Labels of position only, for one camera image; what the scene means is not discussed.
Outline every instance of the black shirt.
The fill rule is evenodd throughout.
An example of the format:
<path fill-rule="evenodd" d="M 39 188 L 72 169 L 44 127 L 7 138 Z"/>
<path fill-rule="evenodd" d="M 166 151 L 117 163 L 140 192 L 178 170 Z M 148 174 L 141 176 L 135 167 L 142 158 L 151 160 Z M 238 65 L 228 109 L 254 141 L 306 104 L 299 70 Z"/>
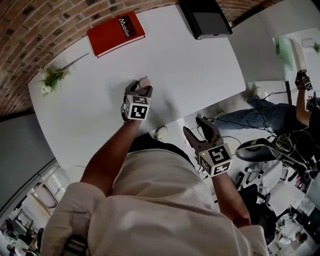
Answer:
<path fill-rule="evenodd" d="M 296 106 L 291 106 L 284 116 L 284 133 L 296 142 L 296 149 L 306 159 L 315 155 L 320 159 L 320 109 L 312 111 L 309 127 L 300 123 L 296 118 Z"/>

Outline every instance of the brick wall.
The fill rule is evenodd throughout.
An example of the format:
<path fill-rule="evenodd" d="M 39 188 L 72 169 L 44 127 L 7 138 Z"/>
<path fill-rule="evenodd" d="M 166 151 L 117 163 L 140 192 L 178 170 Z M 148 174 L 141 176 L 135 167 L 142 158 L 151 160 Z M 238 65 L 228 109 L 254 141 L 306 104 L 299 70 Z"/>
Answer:
<path fill-rule="evenodd" d="M 179 0 L 0 0 L 0 117 L 32 109 L 28 81 L 87 30 Z M 228 21 L 281 0 L 217 0 Z"/>

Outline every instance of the black box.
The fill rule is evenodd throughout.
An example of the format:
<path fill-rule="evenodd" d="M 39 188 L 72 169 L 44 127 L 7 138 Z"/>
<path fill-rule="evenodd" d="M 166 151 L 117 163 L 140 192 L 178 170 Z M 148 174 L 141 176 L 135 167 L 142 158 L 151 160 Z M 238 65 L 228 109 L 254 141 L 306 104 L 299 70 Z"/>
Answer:
<path fill-rule="evenodd" d="M 214 0 L 181 0 L 180 7 L 195 39 L 225 38 L 232 34 L 226 17 Z"/>

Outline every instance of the book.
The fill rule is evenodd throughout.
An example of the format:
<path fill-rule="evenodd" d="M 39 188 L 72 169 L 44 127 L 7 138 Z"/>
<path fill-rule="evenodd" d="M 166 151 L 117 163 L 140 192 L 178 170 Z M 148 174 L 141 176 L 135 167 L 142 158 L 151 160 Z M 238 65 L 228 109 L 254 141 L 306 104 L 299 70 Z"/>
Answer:
<path fill-rule="evenodd" d="M 87 32 L 93 53 L 98 58 L 146 37 L 134 11 L 107 20 Z"/>

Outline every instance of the blue jeans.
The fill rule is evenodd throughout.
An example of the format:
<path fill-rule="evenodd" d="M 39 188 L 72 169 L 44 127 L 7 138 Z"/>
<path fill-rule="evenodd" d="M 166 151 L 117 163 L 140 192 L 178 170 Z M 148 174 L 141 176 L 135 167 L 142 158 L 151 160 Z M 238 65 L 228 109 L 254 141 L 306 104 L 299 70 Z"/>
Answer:
<path fill-rule="evenodd" d="M 285 114 L 290 107 L 289 104 L 274 104 L 265 99 L 261 100 L 257 95 L 248 98 L 247 103 L 252 109 L 243 109 L 225 114 L 219 117 L 219 119 L 216 119 L 214 124 L 220 130 L 267 127 L 271 128 L 276 134 L 281 134 L 283 132 Z"/>

